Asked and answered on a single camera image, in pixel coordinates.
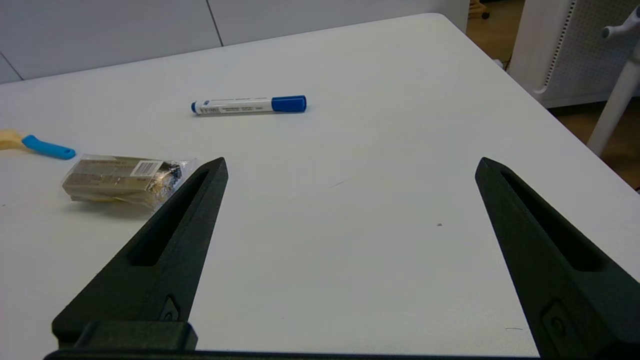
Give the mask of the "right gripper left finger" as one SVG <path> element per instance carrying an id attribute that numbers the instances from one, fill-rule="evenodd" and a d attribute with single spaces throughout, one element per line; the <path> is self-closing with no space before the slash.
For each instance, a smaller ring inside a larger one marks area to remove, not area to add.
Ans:
<path id="1" fill-rule="evenodd" d="M 186 350 L 189 324 L 229 175 L 200 166 L 52 322 L 60 350 Z"/>

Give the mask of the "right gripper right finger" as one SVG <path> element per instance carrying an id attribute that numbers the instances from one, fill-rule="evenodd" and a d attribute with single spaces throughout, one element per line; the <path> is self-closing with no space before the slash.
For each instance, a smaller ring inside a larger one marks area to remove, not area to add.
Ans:
<path id="1" fill-rule="evenodd" d="M 540 357 L 639 358 L 639 282 L 504 164 L 475 182 Z"/>

